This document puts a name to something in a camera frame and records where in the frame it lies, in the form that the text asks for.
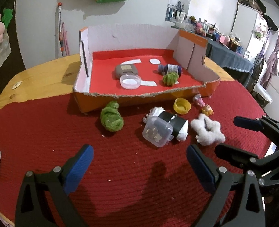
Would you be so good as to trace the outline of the grey square case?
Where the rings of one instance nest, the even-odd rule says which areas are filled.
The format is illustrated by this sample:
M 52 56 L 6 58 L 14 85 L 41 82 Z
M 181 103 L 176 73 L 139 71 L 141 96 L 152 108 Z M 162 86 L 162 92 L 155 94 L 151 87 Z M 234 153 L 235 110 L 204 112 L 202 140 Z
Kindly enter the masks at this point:
M 115 67 L 115 76 L 119 79 L 123 75 L 137 75 L 138 70 L 134 64 L 118 65 Z

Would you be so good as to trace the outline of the red knitted table mat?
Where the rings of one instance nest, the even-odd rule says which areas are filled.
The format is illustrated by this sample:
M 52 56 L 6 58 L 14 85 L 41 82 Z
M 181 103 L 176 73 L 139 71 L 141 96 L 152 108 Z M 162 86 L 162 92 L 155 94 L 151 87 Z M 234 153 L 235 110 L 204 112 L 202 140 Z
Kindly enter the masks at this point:
M 70 194 L 89 226 L 191 226 L 209 199 L 186 158 L 195 133 L 162 148 L 150 144 L 142 119 L 152 107 L 121 107 L 116 133 L 104 129 L 99 112 L 82 114 L 71 94 L 2 108 L 0 212 L 15 219 L 27 171 L 49 172 L 89 144 L 93 161 Z

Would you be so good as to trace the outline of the pink toy figurine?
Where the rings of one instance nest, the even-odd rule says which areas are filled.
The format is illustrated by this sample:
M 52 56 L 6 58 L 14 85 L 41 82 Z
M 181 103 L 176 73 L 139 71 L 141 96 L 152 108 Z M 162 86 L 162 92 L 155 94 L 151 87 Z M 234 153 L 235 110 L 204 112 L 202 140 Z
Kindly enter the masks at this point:
M 196 94 L 193 98 L 192 98 L 193 102 L 200 107 L 204 107 L 206 104 L 203 101 L 203 98 L 200 94 Z

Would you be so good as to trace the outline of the white tall cabinet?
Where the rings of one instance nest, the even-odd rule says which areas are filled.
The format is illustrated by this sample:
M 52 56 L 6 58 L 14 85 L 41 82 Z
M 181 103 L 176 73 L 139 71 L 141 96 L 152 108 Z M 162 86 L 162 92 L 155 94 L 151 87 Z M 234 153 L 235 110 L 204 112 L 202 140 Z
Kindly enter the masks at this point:
M 268 26 L 256 0 L 238 0 L 231 33 L 239 39 L 241 54 L 249 61 L 261 52 L 267 39 Z

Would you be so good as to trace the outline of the orange white cardboard box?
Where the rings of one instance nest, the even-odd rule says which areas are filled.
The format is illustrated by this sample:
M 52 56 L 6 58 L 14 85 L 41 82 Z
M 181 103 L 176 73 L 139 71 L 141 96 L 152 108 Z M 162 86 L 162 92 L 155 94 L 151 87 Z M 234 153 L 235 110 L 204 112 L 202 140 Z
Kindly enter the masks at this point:
M 211 96 L 220 77 L 205 63 L 208 41 L 191 32 L 146 25 L 99 25 L 79 31 L 81 66 L 73 92 L 82 113 L 112 100 L 121 106 Z M 115 75 L 133 65 L 142 80 L 125 89 Z

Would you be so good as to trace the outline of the white black cloth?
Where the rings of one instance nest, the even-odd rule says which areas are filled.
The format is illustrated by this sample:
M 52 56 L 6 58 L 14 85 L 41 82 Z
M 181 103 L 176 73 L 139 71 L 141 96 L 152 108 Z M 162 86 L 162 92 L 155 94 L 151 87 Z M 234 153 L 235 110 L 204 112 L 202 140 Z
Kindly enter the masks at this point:
M 177 114 L 172 114 L 165 111 L 163 107 L 154 107 L 142 119 L 143 122 L 147 123 L 148 118 L 152 116 L 158 116 L 173 126 L 172 135 L 179 142 L 185 141 L 187 139 L 189 122 L 186 119 L 179 117 Z

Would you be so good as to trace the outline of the clear round lid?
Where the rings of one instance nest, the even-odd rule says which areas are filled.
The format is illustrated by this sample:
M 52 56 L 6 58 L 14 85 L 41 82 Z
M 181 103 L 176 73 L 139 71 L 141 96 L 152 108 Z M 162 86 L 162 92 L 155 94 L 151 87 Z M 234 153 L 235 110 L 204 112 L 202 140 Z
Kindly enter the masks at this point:
M 140 87 L 141 78 L 134 74 L 125 74 L 120 77 L 120 85 L 127 90 L 134 90 Z

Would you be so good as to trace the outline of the dark purple bottle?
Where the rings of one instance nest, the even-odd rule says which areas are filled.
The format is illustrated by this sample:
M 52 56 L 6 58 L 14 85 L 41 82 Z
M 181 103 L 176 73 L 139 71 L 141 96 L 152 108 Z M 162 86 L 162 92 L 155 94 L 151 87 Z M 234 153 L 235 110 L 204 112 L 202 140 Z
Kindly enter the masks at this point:
M 173 65 L 173 64 L 158 65 L 157 71 L 158 71 L 158 73 L 160 73 L 162 75 L 166 75 L 166 74 L 172 73 L 172 72 L 177 73 L 179 76 L 181 76 L 181 74 L 182 74 L 181 66 Z

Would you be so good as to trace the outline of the clear small plastic box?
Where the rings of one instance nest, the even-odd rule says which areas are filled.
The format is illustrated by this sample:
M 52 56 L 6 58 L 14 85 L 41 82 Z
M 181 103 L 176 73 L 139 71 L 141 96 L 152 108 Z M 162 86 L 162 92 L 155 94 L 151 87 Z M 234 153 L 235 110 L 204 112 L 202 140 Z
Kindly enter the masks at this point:
M 151 116 L 147 119 L 142 132 L 144 139 L 158 148 L 168 144 L 173 139 L 173 126 L 158 116 Z

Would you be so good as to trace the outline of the small green fuzzy scrunchie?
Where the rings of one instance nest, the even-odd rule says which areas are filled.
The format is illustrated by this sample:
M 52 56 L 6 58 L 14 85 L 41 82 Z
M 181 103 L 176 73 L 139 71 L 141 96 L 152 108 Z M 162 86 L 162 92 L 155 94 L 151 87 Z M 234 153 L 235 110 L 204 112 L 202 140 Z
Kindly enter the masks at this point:
M 179 77 L 176 72 L 167 73 L 163 76 L 163 84 L 166 86 L 174 86 Z

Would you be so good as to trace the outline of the large green fuzzy scrunchie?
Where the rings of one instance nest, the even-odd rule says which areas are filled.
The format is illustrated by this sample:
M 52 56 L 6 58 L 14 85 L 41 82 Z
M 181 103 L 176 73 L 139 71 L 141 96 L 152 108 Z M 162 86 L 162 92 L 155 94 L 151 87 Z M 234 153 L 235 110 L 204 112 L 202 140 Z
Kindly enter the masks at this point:
M 117 132 L 124 126 L 124 119 L 118 112 L 119 103 L 117 101 L 110 101 L 100 113 L 100 122 L 102 126 L 110 131 Z

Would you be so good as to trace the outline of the red felt box liner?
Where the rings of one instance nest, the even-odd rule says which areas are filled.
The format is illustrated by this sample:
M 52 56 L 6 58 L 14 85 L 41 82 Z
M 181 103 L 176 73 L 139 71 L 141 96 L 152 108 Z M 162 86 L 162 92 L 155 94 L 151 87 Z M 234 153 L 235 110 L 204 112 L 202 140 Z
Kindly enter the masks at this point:
M 158 65 L 150 63 L 155 58 L 161 64 L 179 63 L 173 58 L 173 50 L 168 49 L 132 49 L 99 51 L 93 53 L 93 66 L 89 92 L 98 94 L 116 95 L 141 95 L 145 93 L 156 93 L 172 89 L 163 84 L 163 76 L 158 73 Z M 115 76 L 115 67 L 132 60 L 140 60 L 135 63 L 138 75 L 143 81 L 155 82 L 156 86 L 140 86 L 135 90 L 124 89 L 120 80 Z

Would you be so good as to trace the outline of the dark cloth side table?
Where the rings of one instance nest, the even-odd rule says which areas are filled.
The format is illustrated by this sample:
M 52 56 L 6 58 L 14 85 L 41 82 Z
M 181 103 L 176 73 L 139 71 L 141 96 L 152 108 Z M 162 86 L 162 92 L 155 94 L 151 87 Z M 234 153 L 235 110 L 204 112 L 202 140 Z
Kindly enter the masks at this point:
M 234 78 L 242 75 L 252 75 L 254 64 L 241 55 L 228 49 L 226 46 L 194 34 L 197 38 L 207 40 L 205 56 L 227 71 Z

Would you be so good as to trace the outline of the white fluffy star scrunchie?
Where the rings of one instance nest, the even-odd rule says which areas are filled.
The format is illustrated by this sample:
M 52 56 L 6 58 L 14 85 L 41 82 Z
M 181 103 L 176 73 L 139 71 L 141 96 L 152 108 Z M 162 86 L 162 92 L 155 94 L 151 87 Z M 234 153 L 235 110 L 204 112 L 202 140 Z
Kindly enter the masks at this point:
M 226 140 L 226 137 L 221 132 L 220 123 L 211 120 L 204 114 L 200 114 L 197 119 L 192 120 L 190 126 L 196 132 L 196 142 L 200 145 L 219 144 Z

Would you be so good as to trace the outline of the yellow bottle cap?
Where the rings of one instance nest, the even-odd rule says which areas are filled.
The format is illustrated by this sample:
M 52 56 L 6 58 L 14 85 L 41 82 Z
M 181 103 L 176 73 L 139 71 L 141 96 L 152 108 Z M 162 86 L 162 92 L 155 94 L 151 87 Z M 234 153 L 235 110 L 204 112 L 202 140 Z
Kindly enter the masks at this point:
M 174 101 L 173 108 L 177 114 L 186 115 L 191 109 L 191 104 L 184 98 L 177 98 Z

